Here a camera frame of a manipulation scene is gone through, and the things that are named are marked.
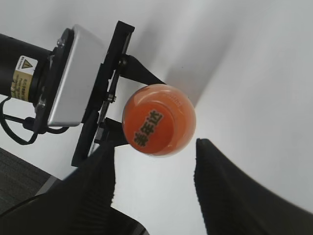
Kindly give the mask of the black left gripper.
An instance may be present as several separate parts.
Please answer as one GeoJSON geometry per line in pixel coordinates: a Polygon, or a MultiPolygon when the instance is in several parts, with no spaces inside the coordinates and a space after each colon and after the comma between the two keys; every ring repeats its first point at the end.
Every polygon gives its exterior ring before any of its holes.
{"type": "Polygon", "coordinates": [[[118,21],[83,117],[83,127],[76,145],[71,165],[78,167],[96,144],[112,142],[114,146],[129,144],[122,123],[106,117],[109,105],[115,102],[119,76],[145,84],[165,84],[153,75],[135,57],[126,55],[134,27],[118,21]]]}

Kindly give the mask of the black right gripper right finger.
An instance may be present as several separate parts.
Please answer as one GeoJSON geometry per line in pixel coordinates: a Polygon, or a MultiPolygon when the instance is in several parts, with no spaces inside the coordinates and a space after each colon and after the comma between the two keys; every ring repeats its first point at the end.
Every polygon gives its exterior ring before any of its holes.
{"type": "Polygon", "coordinates": [[[268,190],[210,140],[196,140],[194,183],[209,235],[311,235],[312,213],[268,190]]]}

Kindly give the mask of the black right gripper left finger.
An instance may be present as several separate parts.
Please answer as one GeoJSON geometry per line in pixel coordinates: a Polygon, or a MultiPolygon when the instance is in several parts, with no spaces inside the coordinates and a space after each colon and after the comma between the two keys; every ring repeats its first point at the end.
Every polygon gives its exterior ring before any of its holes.
{"type": "Polygon", "coordinates": [[[114,145],[100,145],[48,192],[0,216],[2,235],[147,235],[137,220],[114,209],[114,145]]]}

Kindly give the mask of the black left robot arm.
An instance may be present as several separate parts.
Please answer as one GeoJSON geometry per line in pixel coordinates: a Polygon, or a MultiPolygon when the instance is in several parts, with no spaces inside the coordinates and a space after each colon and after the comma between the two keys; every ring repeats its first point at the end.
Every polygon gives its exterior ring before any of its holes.
{"type": "Polygon", "coordinates": [[[127,54],[134,27],[119,21],[108,47],[80,25],[67,28],[53,50],[0,37],[0,93],[33,104],[35,117],[1,114],[5,133],[20,145],[40,134],[82,125],[71,164],[78,167],[95,144],[126,145],[122,124],[106,117],[120,77],[145,85],[160,80],[127,54]]]}

